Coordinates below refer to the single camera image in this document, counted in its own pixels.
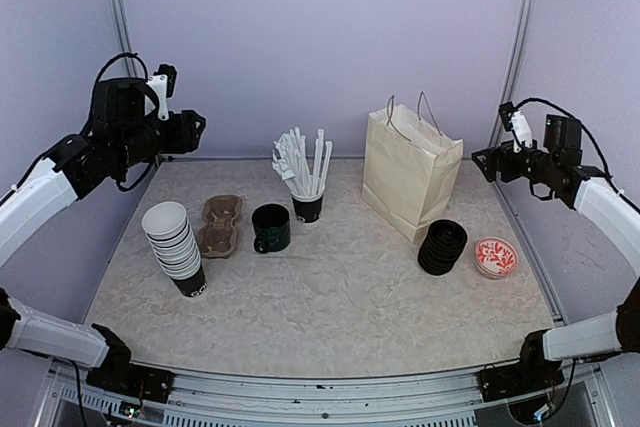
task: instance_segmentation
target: wall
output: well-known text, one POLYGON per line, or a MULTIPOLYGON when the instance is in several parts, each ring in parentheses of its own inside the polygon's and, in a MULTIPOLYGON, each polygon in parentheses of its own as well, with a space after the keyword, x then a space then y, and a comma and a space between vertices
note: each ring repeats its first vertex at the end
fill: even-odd
MULTIPOLYGON (((107 0, 0 0, 3 194, 34 157, 82 127, 94 77, 115 53, 107 0)), ((37 309, 81 321, 139 194, 105 183, 30 239, 0 270, 0 286, 37 309)), ((28 425, 48 365, 0 353, 0 425, 28 425)))
MULTIPOLYGON (((640 202, 640 0, 536 0, 515 100, 549 99, 579 117, 607 156, 615 181, 640 202)), ((526 107, 541 141, 543 106, 526 107)), ((599 165, 588 148, 586 163, 599 165)), ((614 309, 634 283, 631 267, 588 221, 557 202, 540 202, 526 182, 505 185, 511 204, 552 279, 566 319, 614 309)), ((625 426, 640 418, 640 358, 604 363, 625 426)))
POLYGON ((135 48, 178 68, 208 118, 200 157, 271 155, 294 125, 363 155, 367 113, 427 92, 467 153, 486 144, 520 0, 125 0, 135 48))

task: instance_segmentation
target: stack of paper cups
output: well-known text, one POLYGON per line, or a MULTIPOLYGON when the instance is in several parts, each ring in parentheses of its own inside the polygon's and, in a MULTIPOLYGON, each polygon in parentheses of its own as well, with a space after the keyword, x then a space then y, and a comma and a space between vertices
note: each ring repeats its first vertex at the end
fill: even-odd
POLYGON ((202 294, 207 280, 184 206, 178 202, 157 204, 144 214, 142 228, 160 267, 180 292, 186 297, 202 294))

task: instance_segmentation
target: mug handle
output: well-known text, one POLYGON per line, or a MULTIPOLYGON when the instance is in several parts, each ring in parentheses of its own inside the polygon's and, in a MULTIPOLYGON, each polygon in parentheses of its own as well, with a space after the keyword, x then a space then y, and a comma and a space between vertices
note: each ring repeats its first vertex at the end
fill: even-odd
POLYGON ((267 250, 267 235, 265 233, 260 233, 256 235, 256 240, 253 241, 253 248, 256 252, 260 254, 266 254, 267 250))

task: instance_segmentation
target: dark green mug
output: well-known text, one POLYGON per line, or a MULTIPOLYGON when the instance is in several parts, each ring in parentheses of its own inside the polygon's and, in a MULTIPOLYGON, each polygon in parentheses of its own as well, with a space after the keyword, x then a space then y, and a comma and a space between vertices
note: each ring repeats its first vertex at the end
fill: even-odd
POLYGON ((266 204, 258 207, 251 216, 256 240, 253 248, 256 252, 280 252, 291 242, 289 211, 278 204, 266 204))

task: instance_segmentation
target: tabletop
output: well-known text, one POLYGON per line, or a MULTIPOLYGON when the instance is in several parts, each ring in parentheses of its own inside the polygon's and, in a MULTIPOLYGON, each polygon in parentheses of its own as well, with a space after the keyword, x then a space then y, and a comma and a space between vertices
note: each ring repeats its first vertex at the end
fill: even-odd
POLYGON ((527 333, 553 326, 531 267, 493 190, 463 161, 445 218, 467 246, 441 277, 418 265, 411 244, 361 199, 363 161, 334 160, 322 216, 295 220, 269 161, 176 161, 161 165, 134 212, 91 306, 134 361, 203 372, 281 378, 361 378, 427 373, 518 357, 527 333), (156 263, 140 221, 158 202, 187 208, 194 230, 204 202, 243 198, 238 248, 203 260, 208 288, 186 298, 156 263), (251 213, 265 203, 291 213, 291 244, 253 250, 251 213), (518 270, 490 280, 473 247, 500 237, 518 270))

